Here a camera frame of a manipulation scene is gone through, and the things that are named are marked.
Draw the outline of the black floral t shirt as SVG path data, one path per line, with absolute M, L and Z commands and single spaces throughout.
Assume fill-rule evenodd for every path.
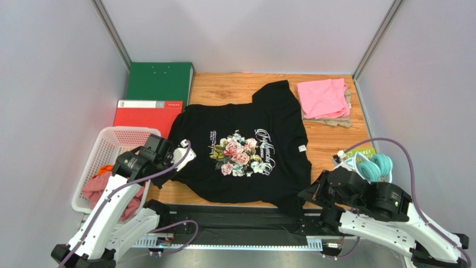
M 301 106 L 288 81 L 264 85 L 248 104 L 192 104 L 179 114 L 168 138 L 188 140 L 196 158 L 175 176 L 215 203 L 265 202 L 297 216 L 299 192 L 311 183 L 308 138 Z

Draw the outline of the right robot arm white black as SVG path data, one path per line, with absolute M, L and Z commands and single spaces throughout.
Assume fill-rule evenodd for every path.
M 357 236 L 409 258 L 414 267 L 470 267 L 468 236 L 451 233 L 416 208 L 395 184 L 368 182 L 357 172 L 324 170 L 299 197 L 322 208 L 326 232 Z

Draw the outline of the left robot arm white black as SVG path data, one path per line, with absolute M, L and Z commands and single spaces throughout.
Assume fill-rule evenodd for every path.
M 194 158 L 190 141 L 183 140 L 175 147 L 154 134 L 143 146 L 122 153 L 88 219 L 68 243 L 53 248 L 51 257 L 59 267 L 116 267 L 141 237 L 172 227 L 170 208 L 157 200 L 142 204 L 131 219 L 117 227 L 130 201 L 148 181 L 162 186 Z

